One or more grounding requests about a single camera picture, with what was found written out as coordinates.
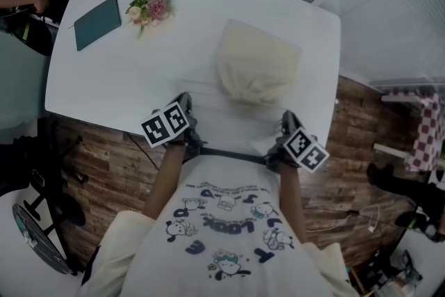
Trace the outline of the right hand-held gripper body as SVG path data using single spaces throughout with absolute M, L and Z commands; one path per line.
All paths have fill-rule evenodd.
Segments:
M 266 155 L 266 167 L 278 171 L 280 163 L 292 168 L 302 168 L 307 172 L 316 172 L 330 157 L 315 136 L 303 127 L 292 133 L 283 133 L 275 139 L 275 144 Z

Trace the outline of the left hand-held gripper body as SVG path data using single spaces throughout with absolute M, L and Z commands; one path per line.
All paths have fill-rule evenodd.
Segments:
M 197 119 L 191 112 L 183 112 L 178 103 L 179 95 L 164 109 L 153 111 L 141 127 L 151 148 L 169 144 L 185 145 L 187 162 L 201 154 L 205 144 L 196 132 Z

